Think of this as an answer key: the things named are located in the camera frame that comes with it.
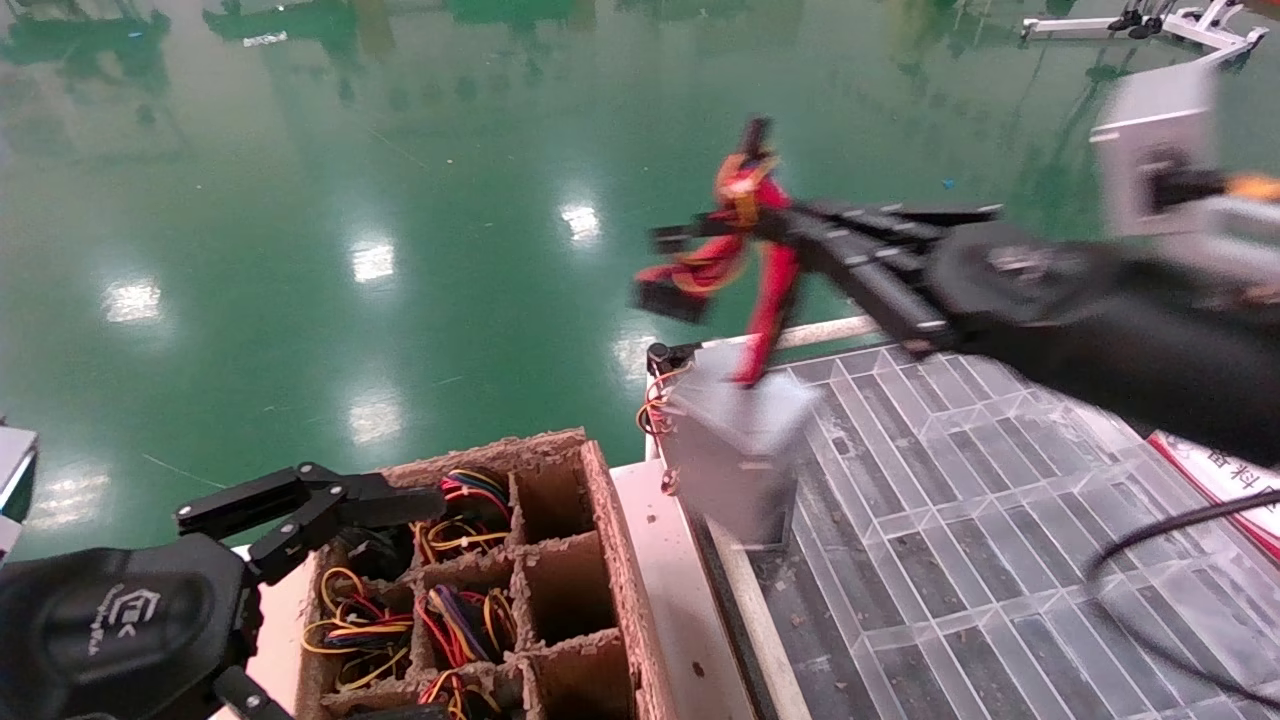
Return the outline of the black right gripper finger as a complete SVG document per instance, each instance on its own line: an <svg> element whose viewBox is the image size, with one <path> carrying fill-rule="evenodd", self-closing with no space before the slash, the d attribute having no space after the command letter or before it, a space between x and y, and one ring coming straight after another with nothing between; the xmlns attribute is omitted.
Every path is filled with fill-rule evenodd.
<svg viewBox="0 0 1280 720"><path fill-rule="evenodd" d="M817 272L860 307L879 331L915 356L954 347L943 314L876 258L878 245L852 232L783 232L800 268Z"/></svg>
<svg viewBox="0 0 1280 720"><path fill-rule="evenodd" d="M796 202L782 209L764 208L755 223L745 228L735 224L730 211L700 213L684 224L652 228L650 241L655 252L676 255L687 252L694 240L767 231L783 219L804 217L868 234L883 243L919 245L957 225L996 220L1002 211L1001 204L910 208L902 204Z"/></svg>

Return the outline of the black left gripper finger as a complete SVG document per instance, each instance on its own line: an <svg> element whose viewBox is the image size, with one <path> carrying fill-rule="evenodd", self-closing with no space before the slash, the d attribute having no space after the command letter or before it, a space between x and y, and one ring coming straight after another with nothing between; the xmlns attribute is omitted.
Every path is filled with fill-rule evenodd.
<svg viewBox="0 0 1280 720"><path fill-rule="evenodd" d="M274 585L343 530L399 527L444 511L439 489L398 488L381 473L344 475L302 462L191 501L175 511L175 524L180 536L224 541L273 523L246 562L257 582Z"/></svg>
<svg viewBox="0 0 1280 720"><path fill-rule="evenodd" d="M216 678L212 691L238 719L294 719L241 666L233 666ZM357 712L351 719L451 719L451 715L443 705L411 705Z"/></svg>

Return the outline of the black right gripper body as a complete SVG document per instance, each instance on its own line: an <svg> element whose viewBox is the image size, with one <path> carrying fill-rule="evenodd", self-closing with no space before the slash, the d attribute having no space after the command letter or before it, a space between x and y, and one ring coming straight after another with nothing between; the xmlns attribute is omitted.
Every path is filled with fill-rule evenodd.
<svg viewBox="0 0 1280 720"><path fill-rule="evenodd" d="M1130 421L1277 464L1277 284L1123 243L963 225L925 260L950 348Z"/></svg>

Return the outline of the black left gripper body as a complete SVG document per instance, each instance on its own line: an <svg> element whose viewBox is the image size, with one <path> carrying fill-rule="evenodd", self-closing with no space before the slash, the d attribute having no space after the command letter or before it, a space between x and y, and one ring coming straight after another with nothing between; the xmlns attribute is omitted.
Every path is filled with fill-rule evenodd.
<svg viewBox="0 0 1280 720"><path fill-rule="evenodd" d="M209 719L261 625L259 584L214 539L3 568L5 719Z"/></svg>

